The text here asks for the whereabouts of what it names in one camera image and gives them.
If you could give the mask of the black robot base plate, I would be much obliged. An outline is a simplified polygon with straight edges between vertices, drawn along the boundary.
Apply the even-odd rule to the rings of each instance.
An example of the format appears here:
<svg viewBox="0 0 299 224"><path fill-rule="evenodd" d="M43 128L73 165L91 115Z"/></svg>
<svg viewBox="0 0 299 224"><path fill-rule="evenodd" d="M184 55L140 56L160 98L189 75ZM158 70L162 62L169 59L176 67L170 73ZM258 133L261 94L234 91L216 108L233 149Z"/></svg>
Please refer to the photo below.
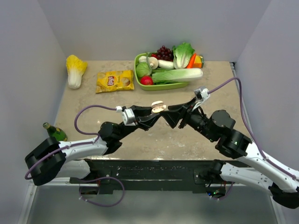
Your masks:
<svg viewBox="0 0 299 224"><path fill-rule="evenodd" d="M135 161L87 160L90 173L83 180L72 177L72 184L100 185L101 194L126 191L189 191L205 193L206 186L221 184L221 169L228 162L213 161Z"/></svg>

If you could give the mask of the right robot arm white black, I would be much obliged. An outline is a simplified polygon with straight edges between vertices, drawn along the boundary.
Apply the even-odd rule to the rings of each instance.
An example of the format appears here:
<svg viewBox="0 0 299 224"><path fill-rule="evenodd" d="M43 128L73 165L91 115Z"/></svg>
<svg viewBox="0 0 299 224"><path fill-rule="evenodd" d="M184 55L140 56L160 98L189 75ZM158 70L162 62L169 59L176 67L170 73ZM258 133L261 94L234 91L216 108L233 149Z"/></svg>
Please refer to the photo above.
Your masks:
<svg viewBox="0 0 299 224"><path fill-rule="evenodd" d="M215 149L228 158L240 161L252 168L250 171L228 162L213 160L212 165L201 171L199 177L208 182L236 182L260 189L271 195L278 204L289 209L299 206L299 181L290 176L291 168L284 173L270 156L263 157L256 143L234 129L235 120L225 110L216 110L211 117L195 108L195 101L169 106L161 113L171 128L180 129L186 125L215 142Z"/></svg>

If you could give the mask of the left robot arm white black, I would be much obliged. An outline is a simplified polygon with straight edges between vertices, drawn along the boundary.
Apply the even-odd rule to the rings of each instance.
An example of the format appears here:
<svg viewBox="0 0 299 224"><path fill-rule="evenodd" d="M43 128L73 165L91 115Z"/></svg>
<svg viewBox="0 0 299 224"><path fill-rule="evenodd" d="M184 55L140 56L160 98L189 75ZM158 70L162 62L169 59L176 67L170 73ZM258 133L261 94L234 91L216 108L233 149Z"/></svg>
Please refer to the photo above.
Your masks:
<svg viewBox="0 0 299 224"><path fill-rule="evenodd" d="M137 129L144 131L152 128L161 113L154 113L152 107L132 106L130 108L117 106L115 108L100 105L101 109L120 113L122 122L104 122L97 133L83 132L78 127L79 112L74 120L77 132L90 135L90 139L78 141L58 141L48 137L25 157L28 171L26 180L33 180L36 186L49 183L58 177L76 177L86 183L96 180L97 172L89 167L83 158L94 155L108 155L116 152L121 146L121 140Z"/></svg>

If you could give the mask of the beige earbud case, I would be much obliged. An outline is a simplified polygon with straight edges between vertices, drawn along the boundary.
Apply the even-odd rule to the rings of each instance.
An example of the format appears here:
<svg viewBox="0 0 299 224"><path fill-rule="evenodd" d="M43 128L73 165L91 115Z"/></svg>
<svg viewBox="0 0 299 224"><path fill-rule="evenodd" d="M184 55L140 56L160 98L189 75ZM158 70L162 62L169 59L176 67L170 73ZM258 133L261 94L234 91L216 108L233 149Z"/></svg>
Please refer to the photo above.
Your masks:
<svg viewBox="0 0 299 224"><path fill-rule="evenodd" d="M155 101L151 104L151 113L160 113L161 111L164 111L167 106L163 101Z"/></svg>

